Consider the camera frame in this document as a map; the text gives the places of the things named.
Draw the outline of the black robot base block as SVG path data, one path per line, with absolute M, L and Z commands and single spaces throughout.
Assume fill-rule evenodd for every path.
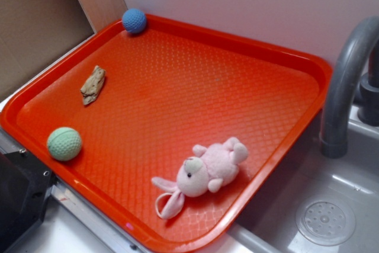
M 1 252 L 44 221 L 53 171 L 26 149 L 1 154 Z

